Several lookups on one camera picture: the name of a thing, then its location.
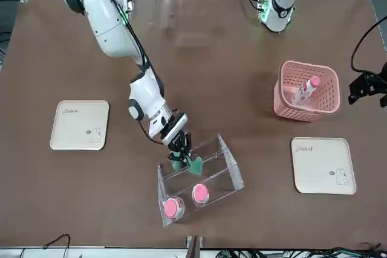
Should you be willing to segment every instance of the brown table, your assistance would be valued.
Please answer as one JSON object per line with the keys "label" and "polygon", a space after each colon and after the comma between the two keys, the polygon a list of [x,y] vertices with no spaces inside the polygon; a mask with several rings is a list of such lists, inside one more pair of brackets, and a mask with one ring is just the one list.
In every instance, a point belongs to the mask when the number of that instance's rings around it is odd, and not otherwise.
{"label": "brown table", "polygon": [[[220,132],[246,188],[163,228],[157,166],[167,149],[150,143],[129,115],[131,58],[98,47],[85,17],[63,0],[21,4],[0,74],[0,245],[43,245],[69,233],[72,245],[363,248],[387,243],[386,111],[379,97],[350,106],[357,77],[350,55],[375,23],[364,0],[297,0],[281,35],[257,24],[246,0],[137,0],[133,26],[164,81],[172,108],[189,116],[199,143]],[[317,123],[275,116],[273,87],[288,59],[328,65],[339,75],[342,109]],[[380,71],[386,54],[378,30],[356,64]],[[111,105],[99,152],[53,152],[49,139],[61,100]],[[293,137],[342,137],[351,148],[357,192],[306,195],[293,182]]]}

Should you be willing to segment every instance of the pink lid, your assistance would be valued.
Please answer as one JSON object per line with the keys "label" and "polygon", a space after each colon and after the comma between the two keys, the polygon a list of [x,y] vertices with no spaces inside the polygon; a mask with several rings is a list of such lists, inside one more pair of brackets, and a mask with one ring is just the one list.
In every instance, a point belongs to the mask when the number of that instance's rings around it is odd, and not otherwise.
{"label": "pink lid", "polygon": [[205,185],[197,184],[193,188],[193,196],[195,197],[195,199],[198,202],[205,201],[207,198],[207,195],[208,195],[208,190],[207,190],[207,187]]}
{"label": "pink lid", "polygon": [[165,215],[172,219],[177,213],[177,204],[173,199],[168,199],[164,204],[164,213]]}
{"label": "pink lid", "polygon": [[310,79],[310,84],[312,85],[312,87],[317,88],[320,85],[320,78],[318,78],[318,76],[313,76]]}

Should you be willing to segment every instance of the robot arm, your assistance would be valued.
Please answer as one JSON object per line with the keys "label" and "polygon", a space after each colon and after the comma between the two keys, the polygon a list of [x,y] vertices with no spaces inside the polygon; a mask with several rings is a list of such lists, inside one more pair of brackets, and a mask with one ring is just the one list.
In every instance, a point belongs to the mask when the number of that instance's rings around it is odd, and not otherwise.
{"label": "robot arm", "polygon": [[258,0],[259,20],[274,32],[281,32],[290,22],[295,0]]}
{"label": "robot arm", "polygon": [[148,137],[154,141],[153,138],[160,134],[163,144],[177,152],[179,159],[184,161],[190,151],[190,135],[182,131],[188,121],[187,115],[174,115],[166,104],[164,86],[129,23],[129,11],[123,9],[128,7],[128,0],[65,2],[73,11],[87,16],[105,54],[110,57],[134,57],[141,73],[130,82],[129,113],[138,121],[147,116],[150,121]]}

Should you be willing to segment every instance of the plastic basket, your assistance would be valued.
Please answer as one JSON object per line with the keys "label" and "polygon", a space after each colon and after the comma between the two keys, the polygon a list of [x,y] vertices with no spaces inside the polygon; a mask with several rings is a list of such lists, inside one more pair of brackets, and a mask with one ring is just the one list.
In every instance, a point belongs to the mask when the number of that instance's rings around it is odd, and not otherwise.
{"label": "plastic basket", "polygon": [[[291,103],[291,98],[307,80],[318,76],[320,86],[303,106]],[[274,111],[284,118],[313,122],[324,115],[333,115],[340,108],[340,85],[335,71],[327,66],[311,65],[292,60],[279,69],[279,79],[274,87]]]}

